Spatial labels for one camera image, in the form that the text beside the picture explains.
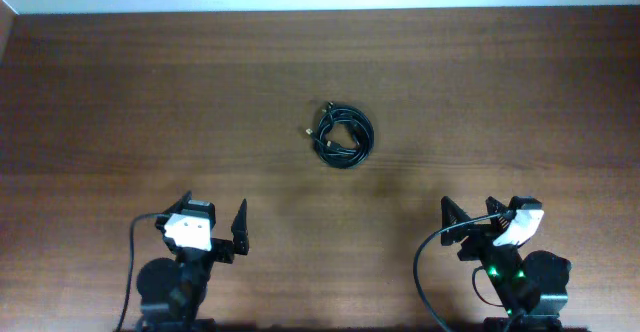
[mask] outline wooden table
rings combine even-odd
[[[546,210],[522,250],[573,262],[565,325],[640,323],[640,9],[19,16],[0,67],[5,331],[115,327],[130,220],[188,189],[217,236],[243,198],[251,252],[214,267],[201,317],[259,327],[434,325],[412,280],[451,196]],[[324,101],[376,130],[355,170],[304,129]],[[136,272],[169,256],[150,222]],[[450,321],[504,311],[478,263],[427,248]],[[487,299],[496,296],[486,276]],[[132,294],[126,326],[139,316]]]

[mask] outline green indicator light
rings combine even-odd
[[[489,267],[489,270],[487,270],[487,274],[489,276],[491,276],[491,277],[498,277],[499,276],[498,270],[493,266]]]

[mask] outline coiled black cable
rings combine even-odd
[[[339,143],[328,141],[327,135],[337,124],[347,128],[356,143],[355,148],[344,148]],[[353,168],[362,163],[373,150],[373,125],[360,110],[347,105],[329,102],[314,132],[307,130],[313,139],[313,148],[326,164],[334,168]]]

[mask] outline brown wooden tabletop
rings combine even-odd
[[[112,330],[128,225],[183,192],[247,198],[251,252],[214,266],[199,316],[286,327],[434,325],[413,284],[440,198],[472,216],[533,195],[522,249],[573,263],[565,325],[640,324],[640,8],[18,16],[0,67],[0,330]],[[376,146],[323,165],[304,129],[361,108]],[[478,263],[429,246],[448,320],[504,311]],[[136,272],[170,256],[136,229]],[[486,276],[479,289],[496,296]],[[134,289],[125,326],[139,316]]]

